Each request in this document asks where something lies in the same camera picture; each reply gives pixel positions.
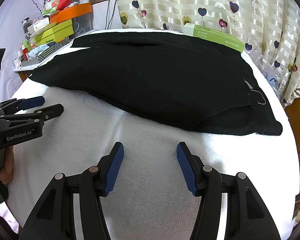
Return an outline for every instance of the human hand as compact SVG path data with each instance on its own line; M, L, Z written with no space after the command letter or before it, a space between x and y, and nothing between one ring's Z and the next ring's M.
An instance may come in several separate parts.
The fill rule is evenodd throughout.
M13 178L13 165L14 165L14 154L13 146L6 148L6 160L4 166L0 170L0 181L6 185Z

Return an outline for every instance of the black pants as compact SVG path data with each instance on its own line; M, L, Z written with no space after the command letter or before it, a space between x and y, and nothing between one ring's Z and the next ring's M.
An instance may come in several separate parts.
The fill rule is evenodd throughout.
M34 70L31 80L84 90L118 108L189 131L280 135L269 101L241 54L172 33L97 33Z

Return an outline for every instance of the metal screw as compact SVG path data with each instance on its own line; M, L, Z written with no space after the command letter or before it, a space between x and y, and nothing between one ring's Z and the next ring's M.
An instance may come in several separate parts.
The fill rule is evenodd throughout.
M239 177L240 179L245 179L245 178L246 178L246 174L244 174L243 172L239 172L239 173L238 173L238 177Z
M63 174L62 173L58 173L54 177L55 177L55 179L62 179L63 178Z
M210 171L212 171L212 168L209 165L205 165L205 166L203 166L203 170L206 172L210 172Z
M97 167L97 166L91 166L91 167L89 168L89 171L90 171L90 172L96 172L96 171L98 171L98 167Z

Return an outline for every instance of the white towel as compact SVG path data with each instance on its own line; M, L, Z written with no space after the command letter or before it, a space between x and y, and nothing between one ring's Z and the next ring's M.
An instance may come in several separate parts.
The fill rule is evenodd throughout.
M293 228L295 196L300 190L295 139L270 85L249 56L243 52L242 57L253 69L274 116L283 126L280 136L189 132L129 114L83 91L47 87L27 79L14 98L42 95L46 99L42 107L61 103L65 110L60 117L45 122L41 138L14 147L15 173L7 204L17 221L24 226L56 173L82 173L120 141L124 159L119 175L114 190L101 198L111 239L189 239L200 198L187 190L176 157L177 144L185 141L192 154L219 172L246 173L286 240ZM226 206L223 194L218 240L224 239ZM79 231L77 211L75 219Z

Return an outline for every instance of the white and green box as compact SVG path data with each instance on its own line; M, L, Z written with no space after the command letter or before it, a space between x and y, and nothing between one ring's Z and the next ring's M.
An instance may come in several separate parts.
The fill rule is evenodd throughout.
M244 44L236 36L201 25L187 23L183 26L183 34L223 44L240 52L244 48Z

